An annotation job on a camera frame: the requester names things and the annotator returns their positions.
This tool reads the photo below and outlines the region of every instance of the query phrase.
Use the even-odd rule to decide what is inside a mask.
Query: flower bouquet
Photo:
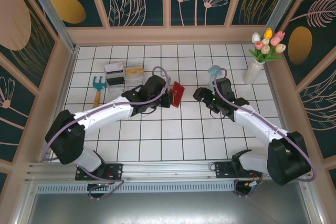
[[[252,35],[252,43],[255,45],[255,50],[250,49],[249,51],[254,56],[254,61],[244,75],[243,81],[246,84],[252,84],[257,79],[265,62],[282,59],[282,57],[274,56],[274,54],[279,54],[286,49],[284,44],[280,44],[284,36],[285,33],[283,31],[279,31],[273,36],[271,28],[266,29],[263,39],[258,33]]]

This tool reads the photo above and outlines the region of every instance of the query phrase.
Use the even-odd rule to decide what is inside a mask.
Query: table surface
[[[71,77],[65,109],[80,112],[92,109],[96,90],[94,76],[104,77],[104,65],[122,62],[144,65],[144,82],[155,66],[162,66],[174,81],[185,87],[179,108],[158,108],[149,115],[116,121],[87,135],[85,147],[97,151],[106,162],[183,161],[227,159],[246,148],[263,147],[248,130],[221,119],[204,103],[192,97],[198,87],[208,87],[208,69],[219,65],[228,70],[232,90],[243,97],[270,122],[280,125],[265,71],[253,85],[243,76],[253,56],[253,45],[155,45],[81,47]],[[120,95],[120,88],[102,90],[100,103]]]

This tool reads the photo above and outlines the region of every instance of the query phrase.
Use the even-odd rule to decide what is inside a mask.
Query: pink tulip
[[[261,41],[257,41],[254,46],[258,49],[261,50],[264,46],[264,43],[262,43]]]
[[[281,40],[284,39],[285,37],[285,32],[284,31],[278,31],[276,34],[274,34],[274,37],[275,36],[279,36]]]
[[[279,36],[274,36],[273,39],[271,39],[272,46],[276,46],[281,42],[281,38]]]

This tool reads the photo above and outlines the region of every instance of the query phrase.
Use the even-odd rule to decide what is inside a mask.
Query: white vase
[[[252,84],[260,75],[261,70],[265,62],[258,62],[255,58],[253,59],[251,65],[248,67],[248,70],[245,72],[243,81],[245,84]]]

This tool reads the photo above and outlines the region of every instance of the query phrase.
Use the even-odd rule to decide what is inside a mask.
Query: purple cable
[[[154,72],[155,72],[156,69],[161,69],[161,70],[164,72],[164,75],[165,75],[165,77],[166,77],[166,80],[169,79],[169,76],[168,76],[167,72],[166,72],[163,68],[161,68],[161,67],[159,67],[159,66],[153,68],[153,70],[152,70],[152,74],[153,74],[153,75],[154,75]],[[92,116],[92,115],[94,115],[94,114],[96,114],[96,113],[98,113],[98,112],[100,112],[100,111],[109,109],[109,108],[111,108],[111,107],[113,107],[113,106],[119,106],[119,105],[146,105],[146,104],[149,104],[149,103],[151,103],[151,102],[154,102],[154,101],[158,100],[161,96],[163,96],[163,94],[166,92],[167,88],[168,88],[168,83],[166,82],[166,84],[165,84],[164,88],[162,89],[161,93],[160,93],[157,97],[155,97],[155,98],[153,98],[153,99],[151,99],[151,100],[148,100],[148,101],[145,101],[145,102],[117,102],[117,103],[113,103],[113,104],[110,104],[110,105],[108,105],[108,106],[98,107],[98,109],[96,109],[96,110],[94,110],[94,111],[91,111],[90,113],[88,113],[88,114],[86,114],[86,115],[83,115],[83,116],[81,116],[81,117],[79,117],[79,118],[77,118],[77,119],[71,121],[70,123],[68,123],[68,124],[66,124],[65,126],[63,126],[63,127],[62,127],[62,128],[61,128],[61,129],[60,129],[60,130],[59,130],[59,131],[58,131],[58,132],[57,132],[57,133],[50,139],[49,143],[46,145],[46,147],[45,147],[45,149],[44,149],[44,152],[43,152],[43,158],[44,158],[44,160],[46,160],[46,161],[53,161],[53,160],[57,160],[57,159],[58,159],[58,158],[56,158],[56,157],[55,157],[55,158],[48,158],[48,157],[47,157],[47,151],[48,151],[48,149],[50,148],[50,146],[52,145],[52,143],[56,140],[56,138],[57,138],[63,131],[67,130],[70,126],[74,125],[75,123],[78,123],[80,120],[87,119],[87,118],[89,118],[90,116]],[[101,180],[101,181],[110,182],[110,183],[121,182],[115,189],[113,189],[112,191],[110,191],[108,194],[104,194],[102,197],[97,198],[97,200],[99,200],[99,199],[103,199],[103,198],[106,198],[106,197],[110,196],[110,195],[113,194],[116,190],[118,190],[118,188],[125,182],[125,180],[123,180],[123,179],[121,179],[121,180],[113,180],[113,179],[104,179],[104,178],[100,178],[100,177],[95,176],[94,174],[91,174],[91,173],[90,173],[89,171],[87,171],[85,168],[83,168],[83,167],[81,167],[81,166],[79,166],[79,167],[80,167],[80,168],[81,168],[87,175],[89,175],[90,177],[92,177],[92,178],[94,178],[94,179],[96,179],[96,180]],[[96,188],[99,188],[99,187],[104,187],[104,186],[96,186],[96,187],[93,187],[93,188],[89,191],[89,196],[91,197],[91,199],[92,199],[92,195],[91,195],[92,190],[94,190],[94,189],[96,189]]]
[[[229,100],[227,100],[224,96],[222,96],[222,94],[220,93],[219,89],[218,89],[218,86],[217,86],[217,75],[218,73],[221,71],[221,70],[224,70],[225,71],[225,76],[224,78],[226,78],[226,75],[227,75],[227,70],[225,68],[220,68],[216,71],[215,73],[215,79],[214,79],[214,82],[215,82],[215,89],[217,91],[217,94],[219,95],[220,98],[222,98],[225,102],[227,102],[228,104],[230,104],[231,106],[237,108],[237,109],[240,109],[240,110],[243,110],[249,114],[253,114],[256,118],[258,118],[259,120],[261,120],[263,123],[265,123],[268,127],[270,127],[273,131],[277,132],[280,136],[282,136],[284,139],[287,140],[288,143],[290,143],[305,159],[306,161],[308,162],[308,164],[310,165],[312,171],[313,171],[313,175],[311,178],[309,179],[301,179],[301,178],[298,178],[298,181],[302,181],[302,182],[311,182],[313,180],[316,179],[316,175],[317,175],[317,172],[316,172],[316,168],[314,166],[314,164],[312,163],[312,161],[310,160],[310,158],[306,155],[306,153],[304,153],[303,150],[301,150],[300,147],[298,147],[288,136],[286,136],[285,134],[283,134],[281,131],[278,131],[277,128],[275,128],[272,124],[270,124],[269,122],[267,122],[267,120],[265,120],[262,116],[260,116],[259,114],[254,114],[253,111],[251,110],[248,110],[246,108],[243,108],[243,107],[240,107],[238,105],[235,105],[234,103],[231,103]]]

